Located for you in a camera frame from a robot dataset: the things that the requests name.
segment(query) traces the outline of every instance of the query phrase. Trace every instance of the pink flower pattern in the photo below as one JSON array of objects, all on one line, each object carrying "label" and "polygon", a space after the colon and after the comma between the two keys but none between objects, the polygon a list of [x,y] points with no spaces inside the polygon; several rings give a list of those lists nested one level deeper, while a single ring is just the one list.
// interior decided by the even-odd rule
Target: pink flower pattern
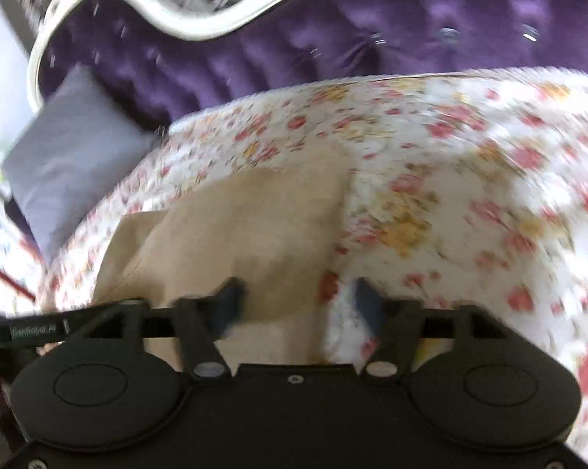
[{"label": "pink flower pattern", "polygon": [[[578,377],[584,402],[570,442],[583,451],[588,266],[567,263],[577,262],[568,259],[575,255],[588,263],[588,79],[555,90],[558,97],[581,93],[572,107],[542,100],[537,89],[532,95],[515,76],[293,87],[181,120],[49,263],[38,302],[47,310],[90,302],[124,214],[167,209],[204,182],[246,167],[281,167],[315,142],[339,142],[353,164],[335,271],[319,285],[340,335],[329,357],[358,363],[373,351],[375,341],[351,309],[356,277],[431,308],[481,304]],[[437,79],[452,90],[440,91]],[[519,100],[518,93],[528,95]],[[563,120],[570,126],[555,125]],[[584,436],[578,442],[577,428]]]},{"label": "pink flower pattern", "polygon": [[390,181],[392,192],[415,194],[422,186],[422,178],[415,174],[401,174]]}]

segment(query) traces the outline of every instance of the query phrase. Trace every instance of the tan fabric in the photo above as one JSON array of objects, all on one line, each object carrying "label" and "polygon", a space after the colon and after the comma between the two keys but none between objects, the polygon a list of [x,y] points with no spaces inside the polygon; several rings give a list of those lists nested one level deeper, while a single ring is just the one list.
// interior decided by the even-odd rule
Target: tan fabric
[{"label": "tan fabric", "polygon": [[[94,303],[145,297],[162,308],[236,276],[248,292],[242,322],[218,343],[229,365],[317,363],[325,326],[318,284],[340,237],[350,161],[335,144],[299,159],[215,181],[168,211],[124,217]],[[170,341],[149,349],[178,367]]]}]

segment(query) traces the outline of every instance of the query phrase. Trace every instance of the screw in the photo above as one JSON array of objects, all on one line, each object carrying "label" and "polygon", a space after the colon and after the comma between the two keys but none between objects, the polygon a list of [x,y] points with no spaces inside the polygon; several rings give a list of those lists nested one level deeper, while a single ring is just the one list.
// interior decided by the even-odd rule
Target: screw
[{"label": "screw", "polygon": [[459,43],[459,37],[461,36],[461,33],[459,33],[458,30],[455,30],[454,28],[441,28],[439,31],[440,34],[440,38],[442,39],[443,42],[446,43],[446,45],[450,45],[450,46],[456,46]]},{"label": "screw", "polygon": [[539,32],[533,26],[523,24],[520,26],[520,31],[522,32],[522,37],[529,39],[531,42],[537,42],[537,39],[539,39]]},{"label": "screw", "polygon": [[218,362],[199,363],[195,366],[194,373],[199,377],[213,379],[224,374],[224,365]]},{"label": "screw", "polygon": [[373,377],[392,377],[398,372],[398,367],[390,362],[372,362],[366,367],[366,371]]},{"label": "screw", "polygon": [[27,469],[46,469],[46,464],[41,460],[35,459],[27,464]]}]

